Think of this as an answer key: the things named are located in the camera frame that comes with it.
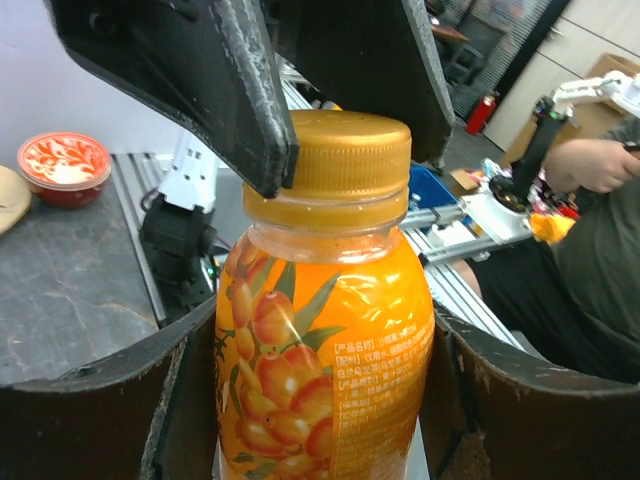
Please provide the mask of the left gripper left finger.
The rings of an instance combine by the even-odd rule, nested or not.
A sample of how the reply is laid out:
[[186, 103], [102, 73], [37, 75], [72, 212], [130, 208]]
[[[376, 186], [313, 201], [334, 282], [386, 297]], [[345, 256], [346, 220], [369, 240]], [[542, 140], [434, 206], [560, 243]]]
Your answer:
[[2, 478], [212, 478], [215, 306], [57, 379], [2, 387]]

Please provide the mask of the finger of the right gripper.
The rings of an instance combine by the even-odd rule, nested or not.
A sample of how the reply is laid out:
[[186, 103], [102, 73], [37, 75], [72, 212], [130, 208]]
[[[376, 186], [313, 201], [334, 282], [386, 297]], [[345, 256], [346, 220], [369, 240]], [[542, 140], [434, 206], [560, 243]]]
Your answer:
[[259, 2], [45, 5], [81, 68], [194, 134], [263, 197], [292, 186], [299, 146]]
[[275, 51], [344, 110], [411, 130], [412, 159], [438, 166], [455, 115], [422, 1], [263, 1]]

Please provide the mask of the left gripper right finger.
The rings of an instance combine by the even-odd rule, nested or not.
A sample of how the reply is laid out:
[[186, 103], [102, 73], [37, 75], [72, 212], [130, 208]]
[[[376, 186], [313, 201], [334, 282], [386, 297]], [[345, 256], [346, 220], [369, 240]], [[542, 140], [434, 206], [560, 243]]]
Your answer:
[[419, 413], [432, 478], [638, 478], [638, 386], [561, 368], [434, 308]]

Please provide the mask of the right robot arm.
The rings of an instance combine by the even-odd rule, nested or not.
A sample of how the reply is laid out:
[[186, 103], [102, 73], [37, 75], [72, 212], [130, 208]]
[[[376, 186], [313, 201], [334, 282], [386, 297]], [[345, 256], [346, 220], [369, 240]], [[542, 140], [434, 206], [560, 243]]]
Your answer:
[[265, 198], [298, 178], [278, 60], [346, 110], [404, 122], [411, 157], [436, 163], [454, 114], [421, 1], [51, 1], [83, 69], [185, 133], [140, 231], [145, 279], [172, 323], [206, 301], [216, 167]]

